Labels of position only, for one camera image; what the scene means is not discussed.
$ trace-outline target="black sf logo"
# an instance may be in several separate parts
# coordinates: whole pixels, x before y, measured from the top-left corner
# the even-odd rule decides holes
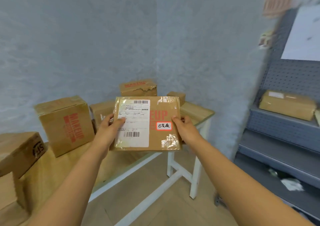
[[[43,147],[43,145],[41,144],[41,142],[36,143],[33,148],[32,148],[32,154],[35,158],[37,158],[41,152],[44,150],[45,148]]]

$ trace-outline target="person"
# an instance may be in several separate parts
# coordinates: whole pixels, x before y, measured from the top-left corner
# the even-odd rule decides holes
[[[106,116],[90,148],[28,225],[81,225],[102,159],[125,123],[122,118],[109,125],[112,117],[113,114]],[[188,116],[184,122],[177,117],[172,119],[238,225],[313,225],[211,146]]]

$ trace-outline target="wall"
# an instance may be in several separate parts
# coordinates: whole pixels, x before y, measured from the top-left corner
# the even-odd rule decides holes
[[[157,0],[159,91],[216,111],[210,142],[232,157],[264,73],[264,0]]]
[[[44,131],[33,105],[156,78],[156,0],[0,0],[0,133]]]

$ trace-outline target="floor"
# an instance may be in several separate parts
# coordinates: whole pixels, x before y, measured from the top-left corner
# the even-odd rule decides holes
[[[176,152],[175,160],[192,172],[194,155]],[[82,225],[115,225],[168,178],[166,165],[167,154],[163,153],[90,202]],[[189,190],[190,183],[179,179],[131,225],[237,225],[229,211],[222,206],[215,207],[215,189],[204,170],[195,200],[189,197]]]

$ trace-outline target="white table frame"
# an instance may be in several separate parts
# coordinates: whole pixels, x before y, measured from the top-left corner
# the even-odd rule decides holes
[[[196,127],[198,128],[200,134],[203,138],[207,139],[209,135],[209,129],[211,125],[211,118],[206,121],[198,124]],[[126,172],[121,174],[120,176],[112,179],[107,184],[93,192],[90,196],[89,202],[100,196],[102,193],[113,187],[115,184],[119,183],[127,176],[144,166],[146,163],[150,162],[152,159],[156,158],[162,152],[156,152],[143,159],[138,164],[128,169]],[[188,172],[184,167],[178,164],[174,160],[174,152],[168,152],[168,167],[167,167],[167,179],[161,186],[159,186],[154,192],[152,192],[149,196],[146,197],[141,203],[138,204],[131,212],[129,212],[123,219],[121,219],[115,226],[129,226],[134,220],[136,220],[151,204],[153,204],[166,190],[170,188],[180,177],[186,178],[191,183],[190,189],[190,197],[195,199],[198,192],[198,184],[201,175],[202,165],[199,159],[196,157],[195,165],[193,168],[193,174]]]

